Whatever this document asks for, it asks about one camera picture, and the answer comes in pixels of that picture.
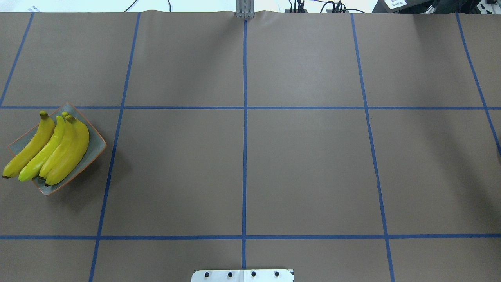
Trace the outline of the yellow banana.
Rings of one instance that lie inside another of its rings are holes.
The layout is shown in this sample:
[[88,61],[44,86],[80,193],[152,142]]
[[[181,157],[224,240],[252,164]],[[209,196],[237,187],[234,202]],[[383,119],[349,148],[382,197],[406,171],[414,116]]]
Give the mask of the yellow banana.
[[65,115],[56,116],[56,121],[55,130],[53,131],[51,138],[42,150],[20,171],[20,174],[18,175],[19,181],[25,182],[38,176],[42,166],[61,143],[66,129]]
[[39,112],[40,122],[35,135],[4,168],[2,178],[14,178],[20,171],[42,150],[52,137],[55,129],[55,122],[44,110]]
[[69,121],[66,120],[66,117],[69,115],[68,112],[64,111],[61,115],[65,115],[65,134],[61,140],[61,143],[56,148],[55,152],[49,157],[49,159],[42,166],[41,171],[39,172],[39,179],[46,179],[50,171],[52,171],[63,159],[66,152],[68,152],[70,146],[72,145],[75,139],[75,132],[73,126]]
[[84,157],[90,141],[90,133],[86,124],[69,114],[66,120],[71,123],[75,132],[75,139],[62,161],[48,174],[45,186],[55,186],[63,181],[74,170]]

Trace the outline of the white mounting plate with bolts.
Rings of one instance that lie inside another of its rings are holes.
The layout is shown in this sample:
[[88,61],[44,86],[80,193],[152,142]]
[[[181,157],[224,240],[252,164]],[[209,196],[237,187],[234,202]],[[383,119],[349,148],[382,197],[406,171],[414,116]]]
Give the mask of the white mounting plate with bolts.
[[195,271],[192,282],[294,282],[289,269],[221,269]]

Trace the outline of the grey square plate orange rim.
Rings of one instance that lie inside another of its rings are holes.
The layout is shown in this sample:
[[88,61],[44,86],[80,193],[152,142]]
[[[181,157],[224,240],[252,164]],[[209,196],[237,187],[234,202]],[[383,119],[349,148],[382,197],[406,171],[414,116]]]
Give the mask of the grey square plate orange rim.
[[[55,186],[46,187],[45,183],[38,178],[32,179],[33,184],[41,191],[45,196],[54,194],[55,192],[61,190],[63,187],[68,185],[75,177],[82,173],[91,163],[93,163],[107,148],[107,142],[102,137],[100,132],[95,128],[91,121],[84,116],[82,109],[96,109],[96,107],[74,107],[70,102],[58,107],[53,112],[48,112],[48,116],[56,122],[55,117],[61,116],[61,114],[66,111],[71,114],[74,118],[80,120],[82,123],[86,124],[89,130],[89,145],[86,153],[84,154],[81,162],[74,168],[72,173],[68,175],[63,181],[59,182]],[[29,143],[33,138],[38,129],[39,123],[36,123],[32,128],[30,128],[26,133],[15,139],[9,145],[4,145],[12,157],[17,155],[21,150]]]

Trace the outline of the aluminium frame post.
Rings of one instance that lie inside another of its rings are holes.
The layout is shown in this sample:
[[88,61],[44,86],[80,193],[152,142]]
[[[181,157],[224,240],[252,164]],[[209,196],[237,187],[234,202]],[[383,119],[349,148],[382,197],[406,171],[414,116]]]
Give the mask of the aluminium frame post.
[[236,18],[249,20],[254,18],[254,0],[236,0]]

